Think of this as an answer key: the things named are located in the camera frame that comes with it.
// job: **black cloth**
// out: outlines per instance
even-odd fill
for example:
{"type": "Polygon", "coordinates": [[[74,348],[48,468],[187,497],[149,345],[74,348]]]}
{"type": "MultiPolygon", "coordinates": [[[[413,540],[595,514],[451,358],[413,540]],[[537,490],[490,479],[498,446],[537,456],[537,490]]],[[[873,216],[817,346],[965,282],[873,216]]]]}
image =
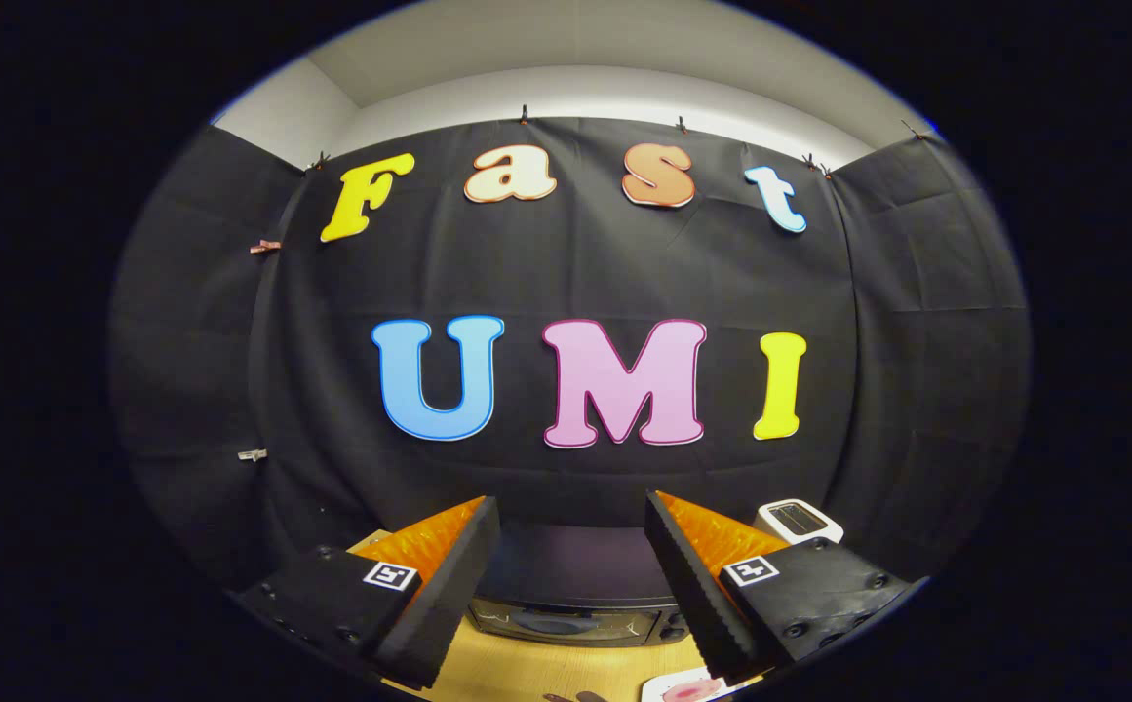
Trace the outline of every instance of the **black cloth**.
{"type": "MultiPolygon", "coordinates": [[[[401,529],[477,495],[497,496],[517,520],[641,525],[648,488],[745,523],[762,503],[803,498],[837,519],[861,555],[917,577],[967,536],[1015,443],[1023,319],[994,209],[932,139],[825,179],[800,159],[724,137],[561,117],[391,139],[302,178],[209,129],[129,243],[112,375],[152,505],[231,587],[312,543],[401,529]],[[685,148],[692,203],[627,200],[623,155],[641,143],[685,148]],[[468,200],[474,157],[512,144],[548,152],[556,190],[468,200]],[[366,208],[369,228],[320,242],[340,177],[402,152],[414,169],[393,180],[381,207],[366,208]],[[743,174],[754,165],[794,186],[806,231],[771,221],[743,174]],[[258,239],[284,248],[249,256],[258,239]],[[477,314],[506,323],[489,425],[455,443],[398,430],[384,413],[370,329],[427,320],[423,395],[453,408],[458,346],[445,325],[477,314]],[[632,434],[617,445],[589,408],[595,445],[544,444],[557,377],[540,334],[558,319],[599,320],[628,367],[659,320],[705,325],[703,439],[650,446],[632,434]],[[758,340],[775,332],[807,343],[800,428],[756,440],[758,340]],[[266,460],[237,461],[257,447],[266,460]]],[[[645,405],[636,427],[646,418],[645,405]]]]}
{"type": "MultiPolygon", "coordinates": [[[[343,486],[391,529],[474,495],[505,516],[575,525],[641,525],[644,490],[659,488],[752,520],[763,502],[822,503],[838,465],[855,386],[855,302],[847,243],[827,182],[798,159],[670,125],[542,119],[486,122],[392,139],[328,161],[291,217],[258,308],[254,365],[263,388],[271,462],[294,479],[343,486]],[[623,156],[641,143],[691,155],[696,195],[681,208],[634,205],[623,156]],[[477,204],[463,195],[475,156],[511,144],[543,147],[557,188],[541,200],[477,204]],[[359,236],[320,242],[357,165],[410,152],[387,203],[359,236]],[[771,165],[796,187],[809,228],[772,222],[744,170],[771,165]],[[379,350],[370,329],[422,319],[423,395],[460,401],[449,319],[494,315],[496,409],[480,434],[453,443],[414,438],[384,413],[379,350]],[[696,373],[703,439],[617,445],[602,434],[582,450],[551,448],[556,352],[540,339],[558,319],[597,319],[628,367],[662,319],[707,328],[696,373]],[[798,378],[798,434],[756,440],[767,361],[763,334],[807,342],[798,378]]],[[[646,421],[646,405],[636,426],[646,421]]],[[[302,512],[302,519],[311,519],[302,512]]]]}
{"type": "Polygon", "coordinates": [[[825,511],[855,550],[921,577],[980,521],[1017,448],[1029,310],[994,206],[937,138],[887,146],[831,180],[860,363],[825,511]]]}
{"type": "Polygon", "coordinates": [[[261,439],[249,405],[249,320],[261,259],[301,172],[205,128],[148,197],[110,310],[115,426],[151,506],[226,587],[272,568],[261,439]]]}

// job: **cutout letter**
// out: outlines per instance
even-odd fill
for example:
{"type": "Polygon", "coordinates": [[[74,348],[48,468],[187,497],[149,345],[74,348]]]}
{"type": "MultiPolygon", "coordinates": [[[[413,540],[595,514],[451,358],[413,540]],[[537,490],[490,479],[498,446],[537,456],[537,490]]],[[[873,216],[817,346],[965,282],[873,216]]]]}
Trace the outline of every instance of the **cutout letter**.
{"type": "Polygon", "coordinates": [[[678,146],[636,144],[623,162],[631,172],[623,177],[623,192],[632,203],[681,207],[695,197],[695,181],[685,173],[692,157],[678,146]]]}
{"type": "Polygon", "coordinates": [[[340,199],[335,202],[333,221],[324,228],[324,234],[320,239],[334,241],[366,231],[370,219],[363,216],[362,205],[369,203],[370,209],[381,207],[392,190],[392,173],[406,174],[412,170],[413,155],[402,154],[376,161],[374,164],[359,165],[359,168],[344,172],[340,177],[344,187],[340,191],[340,199]],[[376,173],[383,174],[375,178],[376,173]]]}
{"type": "Polygon", "coordinates": [[[457,440],[483,430],[495,404],[491,386],[491,342],[504,334],[497,317],[475,315],[448,323],[448,336],[462,348],[462,401],[437,410],[422,399],[419,350],[431,339],[431,326],[418,319],[394,319],[370,333],[379,346],[379,385],[392,423],[419,439],[457,440]]]}
{"type": "Polygon", "coordinates": [[[499,203],[513,195],[518,200],[539,200],[557,187],[548,178],[548,151],[515,145],[487,151],[474,160],[480,172],[466,181],[466,197],[474,203],[499,203]],[[508,164],[499,164],[508,160],[508,164]]]}
{"type": "Polygon", "coordinates": [[[780,179],[774,169],[769,165],[758,165],[756,169],[748,169],[743,172],[749,181],[756,182],[761,188],[762,200],[765,200],[765,212],[778,222],[778,226],[787,231],[804,231],[807,221],[803,214],[791,212],[791,204],[788,197],[796,196],[796,188],[791,183],[780,179]]]}
{"type": "Polygon", "coordinates": [[[757,439],[783,439],[798,429],[796,386],[798,359],[807,343],[797,333],[767,333],[761,337],[761,351],[770,359],[765,385],[765,411],[752,428],[757,439]]]}
{"type": "Polygon", "coordinates": [[[706,336],[691,319],[658,323],[629,371],[600,324],[563,319],[544,327],[544,342],[557,350],[557,423],[544,431],[556,448],[583,448],[600,433],[588,425],[588,400],[604,430],[621,444],[651,401],[651,417],[640,430],[645,444],[691,444],[704,436],[695,419],[695,356],[706,336]]]}

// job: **letter f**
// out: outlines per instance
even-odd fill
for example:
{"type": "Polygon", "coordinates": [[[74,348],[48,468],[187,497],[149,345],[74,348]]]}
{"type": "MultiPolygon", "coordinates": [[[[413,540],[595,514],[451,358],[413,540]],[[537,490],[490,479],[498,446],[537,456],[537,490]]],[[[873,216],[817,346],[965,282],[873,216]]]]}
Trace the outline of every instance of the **letter f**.
{"type": "Polygon", "coordinates": [[[370,224],[370,219],[363,216],[362,206],[370,204],[370,209],[378,209],[388,199],[392,191],[392,173],[406,174],[413,170],[413,155],[402,154],[374,164],[359,165],[340,177],[344,187],[340,199],[335,202],[335,213],[329,225],[324,228],[320,239],[333,241],[346,236],[361,234],[370,224]],[[375,173],[383,173],[375,178],[375,173]]]}

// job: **appliance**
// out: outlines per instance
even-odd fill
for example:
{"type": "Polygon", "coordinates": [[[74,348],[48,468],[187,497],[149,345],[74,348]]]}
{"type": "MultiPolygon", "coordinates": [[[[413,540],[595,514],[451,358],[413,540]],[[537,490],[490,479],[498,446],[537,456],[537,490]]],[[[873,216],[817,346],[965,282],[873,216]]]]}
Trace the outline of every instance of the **appliance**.
{"type": "Polygon", "coordinates": [[[762,505],[752,525],[780,537],[791,546],[816,537],[829,538],[835,543],[842,541],[842,528],[803,499],[781,499],[762,505]]]}
{"type": "Polygon", "coordinates": [[[484,634],[589,648],[687,634],[643,528],[503,521],[466,618],[484,634]]]}

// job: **white wall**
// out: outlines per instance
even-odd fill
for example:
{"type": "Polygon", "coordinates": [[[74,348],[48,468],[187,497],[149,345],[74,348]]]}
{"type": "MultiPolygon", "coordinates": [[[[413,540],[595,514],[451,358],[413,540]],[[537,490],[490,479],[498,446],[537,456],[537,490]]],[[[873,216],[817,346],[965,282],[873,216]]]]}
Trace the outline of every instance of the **white wall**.
{"type": "Polygon", "coordinates": [[[869,154],[859,138],[814,115],[736,87],[621,67],[534,67],[463,77],[376,102],[335,132],[341,155],[441,126],[531,117],[586,115],[674,125],[839,168],[869,154]]]}
{"type": "Polygon", "coordinates": [[[303,169],[319,151],[338,154],[333,144],[355,115],[352,100],[301,58],[235,100],[214,126],[303,169]]]}

